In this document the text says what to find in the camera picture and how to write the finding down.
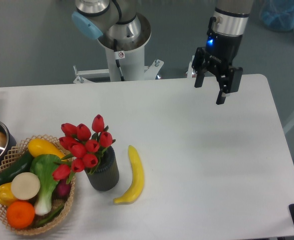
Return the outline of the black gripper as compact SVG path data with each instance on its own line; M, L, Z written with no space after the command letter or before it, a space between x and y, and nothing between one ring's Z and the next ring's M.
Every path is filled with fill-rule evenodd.
M228 36L211 32L206 46L198 47L195 52L192 62L192 68L197 74L194 87L202 87L206 72L216 76L220 87L217 105L224 104L230 93L239 90L243 69L233 66L232 62L237 55L241 40L242 35Z

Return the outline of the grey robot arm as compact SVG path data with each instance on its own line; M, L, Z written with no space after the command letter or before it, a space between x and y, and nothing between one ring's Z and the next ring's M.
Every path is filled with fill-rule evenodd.
M233 66L253 2L219 0L209 19L207 41L198 47L191 63L195 87L207 72L219 85L217 104L237 92L243 70ZM156 74L145 69L144 47L151 37L149 21L136 10L134 0L78 0L72 21L86 37L97 40L106 51L110 80L151 80Z

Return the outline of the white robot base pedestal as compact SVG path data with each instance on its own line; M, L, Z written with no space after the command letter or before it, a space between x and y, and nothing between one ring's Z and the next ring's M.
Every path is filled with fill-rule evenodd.
M131 22L114 24L105 32L78 12L72 14L72 20L83 35L98 40L108 63L107 70L80 71L77 78L109 76L112 82L159 79L164 61L156 59L151 65L145 65L145 45L151 38L151 25L143 15L137 13Z

